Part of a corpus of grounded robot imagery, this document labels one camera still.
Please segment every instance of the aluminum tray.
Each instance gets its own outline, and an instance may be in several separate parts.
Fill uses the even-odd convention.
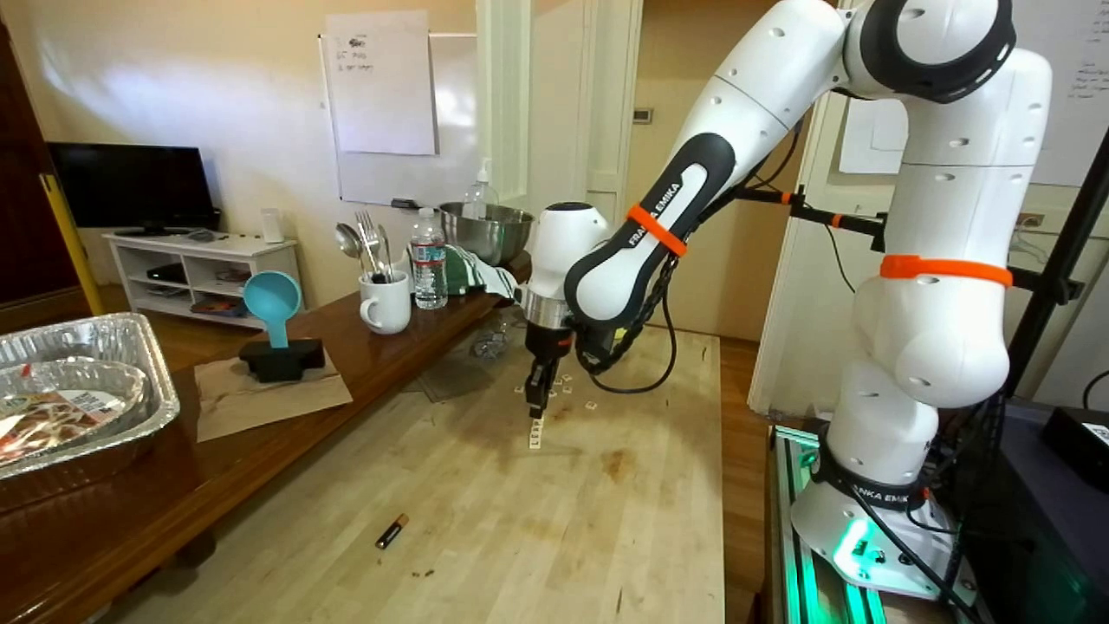
[[[76,458],[90,458],[121,444],[135,444],[177,419],[180,402],[146,315],[114,312],[0,336],[0,367],[52,364],[66,357],[94,357],[104,364],[139,367],[139,402],[128,406],[128,413],[121,413],[104,430],[94,430],[42,454],[28,454],[14,465],[0,465],[0,482]]]

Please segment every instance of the bottle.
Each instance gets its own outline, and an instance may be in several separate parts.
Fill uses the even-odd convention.
[[[409,239],[412,260],[412,298],[416,309],[444,309],[447,305],[447,243],[440,229],[440,215],[433,208],[419,208]]]
[[[489,201],[492,201],[492,187],[489,187],[489,170],[482,166],[471,194],[468,194],[464,205],[461,205],[461,218],[485,222]]]

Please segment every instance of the floor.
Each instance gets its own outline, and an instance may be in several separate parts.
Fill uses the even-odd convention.
[[[104,295],[107,309],[125,309],[118,288]],[[87,315],[80,291],[38,295],[0,305],[0,333]],[[170,367],[191,367],[229,350],[229,340],[250,333],[149,315]],[[724,447],[724,586],[728,621],[749,621],[766,565],[766,437],[769,423],[749,413],[745,395],[756,367],[756,343],[721,340],[721,447]]]

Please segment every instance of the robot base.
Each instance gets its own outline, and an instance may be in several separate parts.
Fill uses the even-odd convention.
[[[776,499],[783,548],[794,551],[797,562],[821,558],[828,569],[835,569],[835,575],[842,575],[849,593],[939,600],[939,586],[911,562],[911,555],[901,551],[901,544],[911,548],[915,558],[936,572],[936,579],[943,579],[953,558],[953,530],[946,513],[936,503],[925,503],[911,513],[870,510],[887,530],[898,534],[898,544],[853,496],[832,489],[828,482],[811,482],[814,461],[814,433],[776,426]],[[967,607],[977,603],[967,565],[957,569],[953,593]]]

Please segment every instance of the foil tray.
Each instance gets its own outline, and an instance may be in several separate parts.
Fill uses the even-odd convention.
[[[94,399],[111,419],[59,447],[0,465],[0,482],[135,444],[180,413],[163,350],[139,312],[0,336],[0,413],[17,413],[42,388],[66,392],[73,402]]]

